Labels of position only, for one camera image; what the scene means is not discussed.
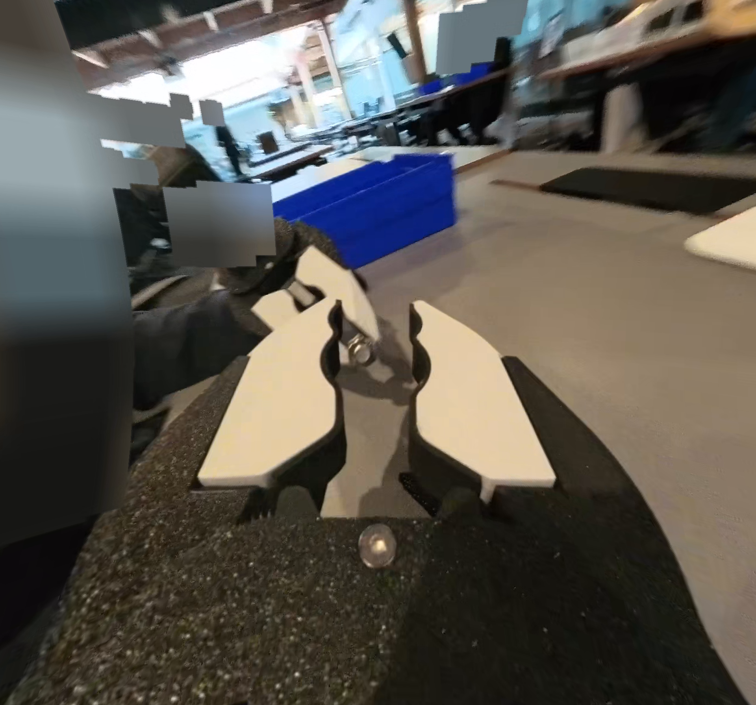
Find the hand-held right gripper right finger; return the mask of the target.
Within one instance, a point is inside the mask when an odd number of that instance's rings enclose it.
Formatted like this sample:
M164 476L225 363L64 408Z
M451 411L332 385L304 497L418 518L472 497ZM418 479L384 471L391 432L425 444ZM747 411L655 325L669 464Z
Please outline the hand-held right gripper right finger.
M505 487L551 489L556 474L504 357L477 332L424 301L410 306L409 463L443 500L466 488L490 502Z

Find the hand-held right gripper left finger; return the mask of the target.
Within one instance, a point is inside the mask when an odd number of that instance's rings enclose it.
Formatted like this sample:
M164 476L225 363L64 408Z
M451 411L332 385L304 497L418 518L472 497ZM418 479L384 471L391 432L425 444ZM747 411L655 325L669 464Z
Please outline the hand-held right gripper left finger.
M269 488L336 430L339 392L326 375L341 303L322 300L273 329L246 367L197 472L206 490Z

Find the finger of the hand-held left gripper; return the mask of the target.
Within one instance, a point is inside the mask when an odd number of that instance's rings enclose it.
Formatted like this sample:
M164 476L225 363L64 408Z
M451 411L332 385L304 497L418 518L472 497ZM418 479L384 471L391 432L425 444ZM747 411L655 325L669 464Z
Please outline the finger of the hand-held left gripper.
M292 291L276 291L261 297L251 307L251 314L269 332L274 332L307 309L308 303L302 302Z
M312 293L340 301L345 320L372 345L380 342L380 327L366 291L356 275L314 246L298 256L295 280Z

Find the steel hex bolt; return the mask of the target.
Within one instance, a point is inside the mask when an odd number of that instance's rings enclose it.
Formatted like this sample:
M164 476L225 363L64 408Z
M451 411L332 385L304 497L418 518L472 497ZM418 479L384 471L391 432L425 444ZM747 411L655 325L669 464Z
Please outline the steel hex bolt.
M377 359L375 344L367 336L358 333L345 344L349 366L367 368Z

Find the blue plastic bin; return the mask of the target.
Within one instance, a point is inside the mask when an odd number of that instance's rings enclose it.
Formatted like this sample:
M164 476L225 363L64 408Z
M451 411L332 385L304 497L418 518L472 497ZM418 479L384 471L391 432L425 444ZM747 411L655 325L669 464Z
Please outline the blue plastic bin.
M358 269L452 228L455 188L449 155L400 154L275 197L273 210L324 232Z

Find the person's left hand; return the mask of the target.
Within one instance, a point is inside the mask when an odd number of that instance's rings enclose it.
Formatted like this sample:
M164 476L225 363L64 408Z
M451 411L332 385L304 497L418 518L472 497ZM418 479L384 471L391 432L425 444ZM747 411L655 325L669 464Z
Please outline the person's left hand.
M142 412L222 373L270 333L253 313L257 297L226 289L192 303L133 313L133 404Z

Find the long dark table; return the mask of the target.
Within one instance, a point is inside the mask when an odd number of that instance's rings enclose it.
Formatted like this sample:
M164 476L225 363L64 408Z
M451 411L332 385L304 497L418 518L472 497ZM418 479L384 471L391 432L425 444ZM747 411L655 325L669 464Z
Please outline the long dark table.
M499 68L463 85L421 96L393 110L338 127L338 138L372 138L381 146L441 145L446 131L453 145L491 143L485 130L502 114L510 92L512 69Z

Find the distant blue bins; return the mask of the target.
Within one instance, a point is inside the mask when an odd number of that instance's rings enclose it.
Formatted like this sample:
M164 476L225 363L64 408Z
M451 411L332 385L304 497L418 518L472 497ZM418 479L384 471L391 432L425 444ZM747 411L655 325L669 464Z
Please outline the distant blue bins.
M493 62L474 63L470 70L448 76L430 76L430 80L417 87L418 96L429 96L439 93L447 87L464 86L486 77L495 70Z

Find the black rubber mat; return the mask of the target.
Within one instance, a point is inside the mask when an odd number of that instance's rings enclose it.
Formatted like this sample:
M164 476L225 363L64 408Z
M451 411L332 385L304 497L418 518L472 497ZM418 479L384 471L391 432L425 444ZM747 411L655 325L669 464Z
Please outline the black rubber mat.
M704 217L753 196L755 180L721 174L581 168L543 183L540 190L583 200Z

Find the instruction sign on acrylic stand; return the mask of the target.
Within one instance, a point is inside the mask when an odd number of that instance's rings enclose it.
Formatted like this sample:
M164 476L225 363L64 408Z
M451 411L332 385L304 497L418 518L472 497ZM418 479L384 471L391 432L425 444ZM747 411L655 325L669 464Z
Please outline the instruction sign on acrylic stand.
M742 211L684 242L695 256L725 265L755 270L755 208Z

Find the cluttered work table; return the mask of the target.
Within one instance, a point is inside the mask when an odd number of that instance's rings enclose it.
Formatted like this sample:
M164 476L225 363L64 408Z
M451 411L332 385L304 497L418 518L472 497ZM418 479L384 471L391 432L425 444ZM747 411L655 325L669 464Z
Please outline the cluttered work table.
M646 140L684 151L731 152L754 114L754 24L700 30L539 75L565 98L592 98L591 151L608 150L611 96L637 98Z

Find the wooden post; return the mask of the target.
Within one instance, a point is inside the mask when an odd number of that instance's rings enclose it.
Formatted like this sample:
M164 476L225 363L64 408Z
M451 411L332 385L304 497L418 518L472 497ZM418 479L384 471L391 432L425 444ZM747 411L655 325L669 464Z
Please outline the wooden post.
M422 46L421 29L417 12L417 0L402 0L402 9L404 11L406 27L408 28L408 34L411 40L413 72L417 77L417 83L419 85L425 85L428 78L428 72Z

